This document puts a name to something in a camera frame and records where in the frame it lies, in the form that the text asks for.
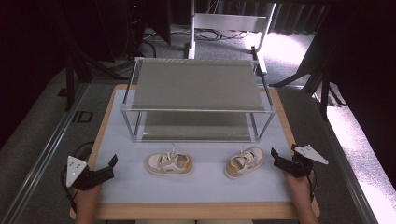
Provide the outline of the black floor bracket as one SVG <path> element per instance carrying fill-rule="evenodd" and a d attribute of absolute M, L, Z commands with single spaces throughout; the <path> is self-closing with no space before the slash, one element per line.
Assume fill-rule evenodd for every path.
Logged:
<path fill-rule="evenodd" d="M 76 111 L 72 121 L 76 123 L 89 123 L 92 121 L 92 117 L 93 113 L 90 111 Z"/>

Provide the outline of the person's left hand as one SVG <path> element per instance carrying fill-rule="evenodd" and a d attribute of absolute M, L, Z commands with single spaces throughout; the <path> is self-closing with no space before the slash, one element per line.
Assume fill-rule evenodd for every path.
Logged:
<path fill-rule="evenodd" d="M 98 203 L 102 185 L 97 185 L 91 189 L 78 190 L 75 195 L 76 203 Z"/>

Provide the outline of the black tripod stand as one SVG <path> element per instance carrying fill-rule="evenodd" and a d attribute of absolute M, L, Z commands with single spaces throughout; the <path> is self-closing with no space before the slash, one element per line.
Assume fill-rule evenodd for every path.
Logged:
<path fill-rule="evenodd" d="M 90 83 L 93 79 L 88 63 L 116 80 L 126 80 L 126 77 L 112 72 L 80 49 L 67 24 L 58 0 L 43 0 L 43 2 L 49 10 L 49 20 L 53 22 L 52 30 L 66 57 L 66 111 L 70 111 L 76 102 L 75 76 L 78 76 L 79 81 L 82 83 Z"/>
<path fill-rule="evenodd" d="M 286 87 L 291 82 L 309 75 L 310 78 L 304 85 L 304 90 L 313 94 L 318 87 L 321 87 L 319 113 L 327 120 L 327 106 L 329 103 L 329 93 L 332 92 L 330 87 L 331 82 L 331 67 L 334 59 L 339 53 L 338 47 L 330 47 L 328 50 L 320 52 L 318 49 L 314 50 L 312 47 L 306 52 L 297 72 L 291 77 L 271 84 L 274 88 Z"/>

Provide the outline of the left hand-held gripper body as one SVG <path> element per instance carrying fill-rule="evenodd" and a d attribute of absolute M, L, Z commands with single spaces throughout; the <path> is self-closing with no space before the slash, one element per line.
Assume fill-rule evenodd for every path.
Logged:
<path fill-rule="evenodd" d="M 90 170 L 87 162 L 72 156 L 67 158 L 65 180 L 67 187 L 86 190 L 100 184 L 101 182 L 97 179 L 95 171 Z"/>

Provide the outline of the white table mat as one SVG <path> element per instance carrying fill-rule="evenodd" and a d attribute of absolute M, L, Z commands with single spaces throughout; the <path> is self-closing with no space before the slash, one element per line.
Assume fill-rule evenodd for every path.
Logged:
<path fill-rule="evenodd" d="M 225 175 L 226 162 L 251 143 L 136 143 L 131 139 L 120 108 L 124 90 L 116 90 L 110 107 L 105 132 L 98 136 L 100 145 L 95 166 L 102 168 L 114 156 L 115 177 L 102 189 L 102 203 L 273 203 L 290 199 L 285 178 L 273 165 L 270 151 L 290 157 L 286 137 L 288 123 L 275 90 L 271 91 L 276 108 L 260 142 L 264 162 L 256 170 L 240 178 Z M 171 149 L 192 157 L 190 175 L 153 175 L 146 169 L 146 158 Z"/>

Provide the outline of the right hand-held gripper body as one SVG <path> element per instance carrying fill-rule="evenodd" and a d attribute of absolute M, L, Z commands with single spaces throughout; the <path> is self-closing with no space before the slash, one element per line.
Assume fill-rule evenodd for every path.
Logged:
<path fill-rule="evenodd" d="M 329 161 L 320 155 L 310 145 L 296 146 L 292 145 L 291 150 L 293 155 L 290 161 L 287 162 L 287 173 L 294 177 L 302 177 L 309 175 L 313 170 L 313 162 L 319 162 L 327 165 Z"/>

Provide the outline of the person's right hand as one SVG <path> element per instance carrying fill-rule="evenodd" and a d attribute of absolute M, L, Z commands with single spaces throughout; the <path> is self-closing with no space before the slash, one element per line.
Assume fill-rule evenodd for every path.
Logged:
<path fill-rule="evenodd" d="M 295 203 L 311 201 L 311 185 L 307 177 L 294 177 L 289 173 L 284 174 L 290 190 L 291 198 Z"/>

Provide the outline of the metal floor rail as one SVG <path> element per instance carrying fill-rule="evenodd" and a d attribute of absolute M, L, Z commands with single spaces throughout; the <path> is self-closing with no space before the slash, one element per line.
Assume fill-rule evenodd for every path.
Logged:
<path fill-rule="evenodd" d="M 13 199 L 5 215 L 0 218 L 0 224 L 15 224 L 21 216 L 25 205 L 30 200 L 38 182 L 48 167 L 54 153 L 60 144 L 66 129 L 71 123 L 75 112 L 78 109 L 81 99 L 83 98 L 89 84 L 81 84 L 78 87 L 75 102 L 71 105 L 67 112 L 63 113 L 61 120 L 58 122 L 56 129 L 52 133 L 48 143 L 40 153 L 38 159 L 35 161 L 32 169 L 22 182 L 18 194 Z"/>
<path fill-rule="evenodd" d="M 328 139 L 330 140 L 329 146 L 331 148 L 333 161 L 340 171 L 343 183 L 347 188 L 347 193 L 353 201 L 355 208 L 360 215 L 362 223 L 370 224 L 370 222 L 373 221 L 374 224 L 378 224 L 372 207 L 369 204 L 369 201 L 364 194 L 363 188 L 359 183 L 359 179 L 356 177 L 354 170 L 349 163 L 347 155 L 338 141 L 332 125 L 327 119 L 323 118 L 319 111 L 317 114 L 324 128 L 324 132 L 327 134 Z"/>

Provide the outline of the dark curtain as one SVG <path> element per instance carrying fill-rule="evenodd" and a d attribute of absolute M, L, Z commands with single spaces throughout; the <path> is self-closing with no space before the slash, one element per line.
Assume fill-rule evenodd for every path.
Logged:
<path fill-rule="evenodd" d="M 328 10 L 327 6 L 320 5 L 276 4 L 269 32 L 282 35 L 315 34 Z"/>

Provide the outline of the white metal stand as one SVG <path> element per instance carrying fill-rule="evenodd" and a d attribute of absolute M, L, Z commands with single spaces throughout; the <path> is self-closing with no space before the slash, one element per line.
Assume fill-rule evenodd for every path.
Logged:
<path fill-rule="evenodd" d="M 264 16 L 245 15 L 223 15 L 206 14 L 195 11 L 196 0 L 191 0 L 190 13 L 190 44 L 188 48 L 188 58 L 195 58 L 195 30 L 212 29 L 220 31 L 239 31 L 260 33 L 261 38 L 258 46 L 252 46 L 253 59 L 258 62 L 257 70 L 264 76 L 267 74 L 264 59 L 259 57 L 259 51 L 266 35 L 268 34 L 271 21 L 276 9 L 276 3 L 269 3 Z"/>

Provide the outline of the beige child's sneaker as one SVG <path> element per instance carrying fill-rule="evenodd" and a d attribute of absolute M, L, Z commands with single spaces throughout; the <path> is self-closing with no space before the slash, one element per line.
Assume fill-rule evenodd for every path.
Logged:
<path fill-rule="evenodd" d="M 193 162 L 190 155 L 172 150 L 150 155 L 146 159 L 146 168 L 154 175 L 189 175 Z"/>
<path fill-rule="evenodd" d="M 224 172 L 228 178 L 236 179 L 256 170 L 263 162 L 264 154 L 259 147 L 241 149 L 227 161 Z"/>

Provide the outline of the two-tier metal shoe rack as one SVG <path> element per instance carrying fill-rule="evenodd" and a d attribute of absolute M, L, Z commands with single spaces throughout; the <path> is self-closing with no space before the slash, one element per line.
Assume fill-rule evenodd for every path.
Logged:
<path fill-rule="evenodd" d="M 257 142 L 276 114 L 254 61 L 138 58 L 120 111 L 137 142 Z"/>

